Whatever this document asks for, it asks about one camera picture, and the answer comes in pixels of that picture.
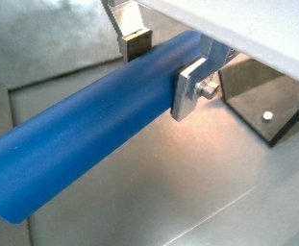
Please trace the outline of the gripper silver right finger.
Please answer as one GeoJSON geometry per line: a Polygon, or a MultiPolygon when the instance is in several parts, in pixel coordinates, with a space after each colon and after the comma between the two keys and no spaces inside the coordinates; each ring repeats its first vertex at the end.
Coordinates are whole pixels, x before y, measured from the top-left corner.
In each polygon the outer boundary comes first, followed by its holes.
{"type": "Polygon", "coordinates": [[[238,56],[238,51],[201,35],[200,56],[180,70],[175,84],[172,118],[181,121],[196,107],[200,97],[211,100],[217,93],[219,84],[215,73],[238,56]]]}

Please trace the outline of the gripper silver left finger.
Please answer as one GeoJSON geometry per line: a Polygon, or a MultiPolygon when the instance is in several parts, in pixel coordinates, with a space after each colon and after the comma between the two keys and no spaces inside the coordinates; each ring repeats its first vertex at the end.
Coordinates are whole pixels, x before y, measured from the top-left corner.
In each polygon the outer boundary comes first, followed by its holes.
{"type": "Polygon", "coordinates": [[[131,62],[151,49],[152,30],[145,27],[139,3],[135,0],[101,0],[116,31],[119,52],[131,62]]]}

